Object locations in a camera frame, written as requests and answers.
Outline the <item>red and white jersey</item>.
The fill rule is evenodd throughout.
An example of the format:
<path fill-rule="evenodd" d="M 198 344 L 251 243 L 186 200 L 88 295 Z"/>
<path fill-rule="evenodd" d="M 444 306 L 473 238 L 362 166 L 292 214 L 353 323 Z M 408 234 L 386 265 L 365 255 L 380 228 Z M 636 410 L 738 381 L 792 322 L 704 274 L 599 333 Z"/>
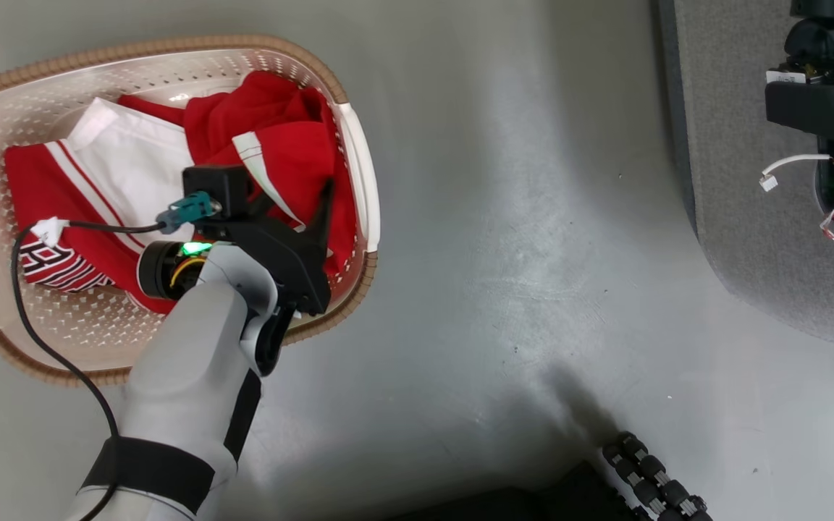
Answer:
<path fill-rule="evenodd" d="M 29 234 L 20 263 L 29 284 L 62 292 L 113 286 L 152 313 L 171 301 L 150 299 L 137 283 L 143 248 L 159 232 L 107 233 L 67 227 L 55 250 L 30 233 L 53 216 L 125 228 L 153 225 L 183 194 L 192 164 L 183 128 L 101 98 L 93 100 L 66 138 L 10 146 L 4 152 L 14 217 Z"/>

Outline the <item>plain red garment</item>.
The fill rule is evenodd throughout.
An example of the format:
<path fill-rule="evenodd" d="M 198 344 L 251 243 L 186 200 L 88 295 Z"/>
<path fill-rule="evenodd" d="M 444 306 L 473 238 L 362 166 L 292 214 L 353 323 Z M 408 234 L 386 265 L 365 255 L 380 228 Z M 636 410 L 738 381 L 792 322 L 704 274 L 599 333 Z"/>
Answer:
<path fill-rule="evenodd" d="M 251 197 L 265 192 L 277 205 L 269 214 L 292 226 L 311 221 L 321 188 L 333 180 L 324 270 L 338 276 L 345 269 L 356 244 L 356 204 L 333 110 L 317 89 L 258 70 L 234 91 L 191 98 L 183 108 L 137 96 L 118 102 L 181 126 L 196 165 L 244 165 Z"/>

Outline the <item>black roller base wheel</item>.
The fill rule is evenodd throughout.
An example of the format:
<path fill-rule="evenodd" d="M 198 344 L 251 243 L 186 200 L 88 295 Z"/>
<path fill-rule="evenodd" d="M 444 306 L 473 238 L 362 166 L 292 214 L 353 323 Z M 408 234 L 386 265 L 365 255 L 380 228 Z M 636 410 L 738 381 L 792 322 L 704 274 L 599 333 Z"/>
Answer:
<path fill-rule="evenodd" d="M 632 489 L 640 503 L 634 511 L 646 521 L 714 521 L 706 501 L 689 494 L 680 481 L 671 478 L 638 436 L 619 433 L 602 447 L 602 457 Z"/>

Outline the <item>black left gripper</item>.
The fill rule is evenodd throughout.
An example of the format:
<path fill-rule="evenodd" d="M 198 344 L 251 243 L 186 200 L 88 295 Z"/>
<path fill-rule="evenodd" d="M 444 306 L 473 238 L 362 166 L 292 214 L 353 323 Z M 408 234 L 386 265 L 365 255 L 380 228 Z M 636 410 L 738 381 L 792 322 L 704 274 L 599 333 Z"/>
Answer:
<path fill-rule="evenodd" d="M 265 192 L 249 200 L 246 216 L 197 221 L 196 231 L 214 242 L 200 281 L 228 283 L 262 316 L 278 305 L 290 314 L 325 313 L 332 297 L 324 264 L 333 202 L 334 181 L 328 180 L 300 232 L 269 215 L 277 205 Z"/>

